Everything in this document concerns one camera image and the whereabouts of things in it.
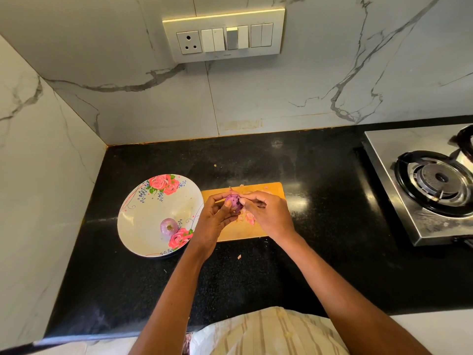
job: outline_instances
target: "forearm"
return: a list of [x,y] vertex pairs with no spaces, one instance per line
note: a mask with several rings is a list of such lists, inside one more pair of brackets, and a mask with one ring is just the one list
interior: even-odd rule
[[188,247],[141,332],[131,355],[181,354],[204,257]]
[[281,247],[304,274],[352,354],[429,354],[405,329],[344,280],[293,234]]

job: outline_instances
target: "white floor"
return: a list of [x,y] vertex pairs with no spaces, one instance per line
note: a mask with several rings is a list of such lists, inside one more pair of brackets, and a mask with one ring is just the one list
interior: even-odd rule
[[[473,309],[396,315],[433,355],[464,355],[473,349]],[[38,352],[38,355],[126,355],[135,337],[68,343]]]

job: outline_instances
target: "person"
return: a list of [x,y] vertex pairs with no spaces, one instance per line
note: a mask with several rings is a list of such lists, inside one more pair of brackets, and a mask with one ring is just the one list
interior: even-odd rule
[[[234,191],[209,197],[192,239],[166,285],[131,355],[182,354],[197,278],[222,229],[237,219]],[[330,319],[280,307],[226,319],[192,334],[197,354],[429,354],[409,332],[361,295],[296,231],[284,199],[265,192],[240,202],[299,267]]]

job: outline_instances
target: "cream striped shirt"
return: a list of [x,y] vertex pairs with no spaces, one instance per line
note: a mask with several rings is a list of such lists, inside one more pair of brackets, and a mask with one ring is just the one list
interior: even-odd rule
[[192,334],[191,355],[347,355],[330,319],[272,307],[217,322]]

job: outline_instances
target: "person's right arm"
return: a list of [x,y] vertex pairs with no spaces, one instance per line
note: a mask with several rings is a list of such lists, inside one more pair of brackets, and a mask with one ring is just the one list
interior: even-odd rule
[[296,233],[284,199],[265,192],[240,202],[304,274],[351,354],[430,354],[343,279]]

